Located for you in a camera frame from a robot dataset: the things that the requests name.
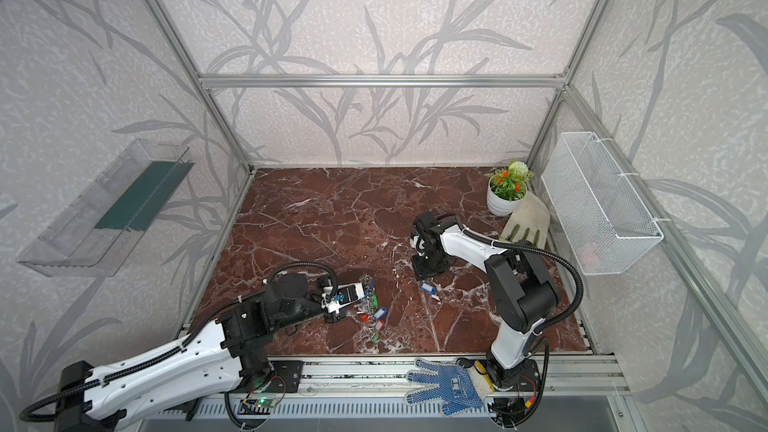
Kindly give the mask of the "blue key tag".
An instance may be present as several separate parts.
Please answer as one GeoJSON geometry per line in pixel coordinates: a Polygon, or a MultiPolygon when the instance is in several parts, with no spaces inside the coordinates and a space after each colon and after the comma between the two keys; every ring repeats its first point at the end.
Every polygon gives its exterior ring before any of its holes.
{"type": "Polygon", "coordinates": [[[434,295],[437,292],[437,289],[433,285],[426,282],[420,284],[420,289],[431,295],[434,295]]]}

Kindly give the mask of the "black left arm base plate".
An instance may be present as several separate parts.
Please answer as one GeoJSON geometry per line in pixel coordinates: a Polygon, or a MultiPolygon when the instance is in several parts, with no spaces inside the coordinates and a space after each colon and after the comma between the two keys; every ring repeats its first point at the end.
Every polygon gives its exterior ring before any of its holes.
{"type": "Polygon", "coordinates": [[[260,394],[294,394],[298,392],[304,362],[300,360],[278,360],[272,362],[273,371],[260,394]]]}

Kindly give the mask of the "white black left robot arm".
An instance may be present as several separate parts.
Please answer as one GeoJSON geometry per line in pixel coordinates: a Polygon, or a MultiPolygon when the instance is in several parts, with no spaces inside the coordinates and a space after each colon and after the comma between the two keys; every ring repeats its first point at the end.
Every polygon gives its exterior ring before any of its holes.
{"type": "Polygon", "coordinates": [[[217,393],[255,390],[270,381],[265,348],[275,334],[321,317],[344,319],[365,287],[341,285],[323,263],[313,289],[306,262],[278,267],[263,288],[212,312],[188,334],[138,356],[94,367],[66,367],[57,393],[24,408],[26,423],[51,423],[57,431],[118,431],[156,412],[217,393]]]}

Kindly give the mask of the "steel key ring disc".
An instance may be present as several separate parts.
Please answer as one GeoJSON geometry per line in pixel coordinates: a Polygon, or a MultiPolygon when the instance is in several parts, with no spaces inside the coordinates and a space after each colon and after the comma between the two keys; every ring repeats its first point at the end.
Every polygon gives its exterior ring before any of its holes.
{"type": "Polygon", "coordinates": [[[360,277],[360,283],[363,287],[363,298],[356,306],[357,316],[370,333],[368,341],[378,344],[381,340],[381,332],[385,327],[388,309],[379,303],[376,287],[370,275],[363,274],[360,277]]]}

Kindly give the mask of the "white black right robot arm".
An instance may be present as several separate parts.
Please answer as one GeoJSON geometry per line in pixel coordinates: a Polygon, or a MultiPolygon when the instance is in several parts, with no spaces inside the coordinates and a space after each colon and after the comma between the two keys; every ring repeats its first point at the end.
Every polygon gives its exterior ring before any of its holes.
{"type": "Polygon", "coordinates": [[[522,374],[523,364],[533,355],[534,339],[572,316],[583,300],[583,277],[568,260],[527,240],[504,242],[481,235],[455,214],[436,216],[427,211],[419,215],[410,241],[415,250],[411,263],[419,279],[448,272],[456,259],[487,275],[502,323],[486,354],[486,370],[493,386],[501,390],[510,389],[522,374]],[[546,258],[565,268],[576,287],[570,304],[558,314],[553,311],[560,303],[559,288],[546,258]]]}

